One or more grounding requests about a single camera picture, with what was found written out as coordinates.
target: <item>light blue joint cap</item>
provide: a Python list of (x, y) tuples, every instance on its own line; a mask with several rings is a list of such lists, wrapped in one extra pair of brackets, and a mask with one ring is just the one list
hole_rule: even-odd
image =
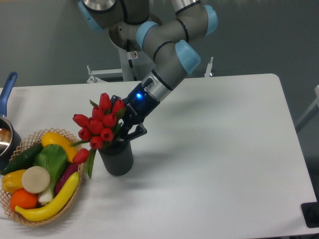
[(216, 30), (218, 26), (218, 19), (217, 19), (216, 12), (210, 5), (204, 5), (204, 8), (206, 8), (207, 14), (208, 14), (208, 27), (207, 27), (207, 32), (205, 34), (205, 36), (207, 36), (208, 34), (212, 33), (214, 30)]
[(138, 42), (138, 45), (140, 46), (141, 49), (143, 49), (143, 41), (144, 41), (146, 33), (154, 25), (158, 25), (158, 24), (153, 21), (146, 21), (139, 27), (136, 33), (136, 41)]
[(82, 1), (78, 2), (78, 6), (80, 8), (80, 11), (82, 15), (84, 16), (85, 21), (88, 23), (89, 27), (93, 31), (101, 31), (103, 28), (99, 26), (99, 24), (93, 19), (93, 17), (89, 14), (85, 6), (83, 5)]
[(184, 40), (179, 41), (175, 45), (175, 50), (184, 70), (190, 75), (200, 63), (200, 56), (197, 52)]

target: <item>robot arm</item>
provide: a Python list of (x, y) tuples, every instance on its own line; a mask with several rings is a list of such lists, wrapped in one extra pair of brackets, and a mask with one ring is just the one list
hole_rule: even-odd
[[(80, 9), (89, 12), (95, 28), (107, 28), (124, 21), (128, 28), (126, 36), (132, 38), (133, 35), (140, 49), (156, 65), (123, 99), (127, 107), (121, 131), (123, 139), (132, 140), (146, 133), (145, 117), (200, 63), (200, 56), (188, 43), (217, 28), (216, 12), (211, 6), (203, 6), (199, 0), (171, 0), (171, 3), (176, 19), (159, 25), (149, 19), (148, 0), (79, 2), (79, 6), (84, 6)], [(137, 125), (135, 132), (128, 134), (134, 125)]]

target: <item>cucumber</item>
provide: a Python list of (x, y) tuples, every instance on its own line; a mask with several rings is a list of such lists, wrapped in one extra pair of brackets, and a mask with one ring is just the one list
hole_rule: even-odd
[(8, 165), (0, 171), (1, 175), (6, 175), (8, 173), (20, 170), (28, 169), (33, 165), (35, 157), (43, 150), (41, 143), (38, 143), (30, 148), (26, 149), (14, 159), (10, 160)]

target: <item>white sticker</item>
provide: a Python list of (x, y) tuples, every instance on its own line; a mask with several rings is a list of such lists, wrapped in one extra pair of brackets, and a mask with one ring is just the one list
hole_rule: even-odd
[(129, 60), (135, 60), (137, 58), (138, 58), (138, 52), (137, 51), (128, 52), (128, 59)]

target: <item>yellow bell pepper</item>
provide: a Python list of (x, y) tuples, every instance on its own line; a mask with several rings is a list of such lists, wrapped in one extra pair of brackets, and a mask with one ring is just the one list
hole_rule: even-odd
[(1, 179), (3, 190), (13, 194), (17, 190), (22, 189), (23, 186), (21, 183), (21, 178), (24, 172), (25, 172), (25, 169), (21, 169), (21, 170), (6, 174)]
[(66, 137), (59, 133), (48, 132), (42, 137), (41, 144), (43, 147), (46, 147), (49, 144), (60, 145), (65, 150), (68, 162), (73, 163), (73, 157), (76, 155), (77, 150), (75, 147), (71, 146), (71, 142), (68, 141)]
[(42, 208), (23, 209), (19, 206), (15, 210), (31, 222), (40, 222), (56, 215), (72, 197), (80, 181), (78, 172), (73, 173), (63, 185), (61, 191), (51, 202)]

